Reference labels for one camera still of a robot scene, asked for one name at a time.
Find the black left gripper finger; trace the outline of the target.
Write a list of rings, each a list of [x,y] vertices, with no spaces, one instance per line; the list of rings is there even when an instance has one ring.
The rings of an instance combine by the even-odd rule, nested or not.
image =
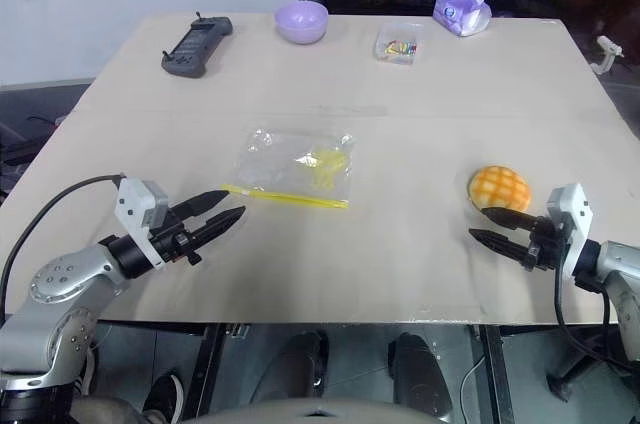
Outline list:
[[[201,193],[172,207],[172,213],[180,220],[197,217],[213,209],[228,196],[226,190]]]
[[[210,219],[203,226],[190,233],[192,247],[202,247],[226,233],[245,213],[246,207],[239,206],[225,210]]]

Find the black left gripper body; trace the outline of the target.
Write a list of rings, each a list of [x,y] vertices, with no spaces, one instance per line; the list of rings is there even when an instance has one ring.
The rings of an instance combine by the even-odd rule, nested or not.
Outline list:
[[[151,230],[150,242],[165,263],[186,258],[191,265],[197,265],[202,257],[197,253],[193,233],[185,226],[185,221],[193,217],[186,208],[171,208],[162,224]]]

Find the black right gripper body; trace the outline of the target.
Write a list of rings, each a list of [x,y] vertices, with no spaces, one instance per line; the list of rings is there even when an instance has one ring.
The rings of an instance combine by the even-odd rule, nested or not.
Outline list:
[[[566,251],[562,229],[543,216],[529,216],[524,229],[529,232],[529,245],[520,264],[527,270],[556,270]]]

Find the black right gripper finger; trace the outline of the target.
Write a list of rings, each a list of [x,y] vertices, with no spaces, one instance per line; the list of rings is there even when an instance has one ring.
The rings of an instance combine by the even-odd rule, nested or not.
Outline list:
[[[538,221],[536,216],[503,207],[483,208],[481,213],[493,223],[511,230],[533,231]]]
[[[510,241],[506,236],[490,230],[469,229],[471,236],[491,251],[508,259],[524,259],[528,248]]]

